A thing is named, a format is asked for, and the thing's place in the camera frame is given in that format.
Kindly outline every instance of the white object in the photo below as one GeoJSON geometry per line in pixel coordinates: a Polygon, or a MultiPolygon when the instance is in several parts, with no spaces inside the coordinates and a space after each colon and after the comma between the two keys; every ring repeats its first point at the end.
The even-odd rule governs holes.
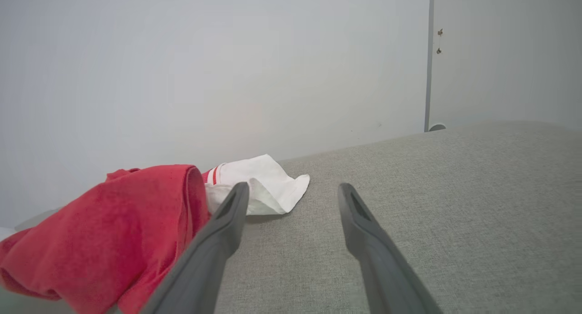
{"type": "Polygon", "coordinates": [[[10,237],[11,235],[13,235],[15,233],[16,233],[15,229],[0,227],[0,241],[10,237]]]}
{"type": "Polygon", "coordinates": [[[208,171],[206,198],[214,213],[238,182],[249,184],[247,215],[271,215],[291,212],[309,185],[309,175],[293,179],[269,155],[218,165],[208,171]]]}

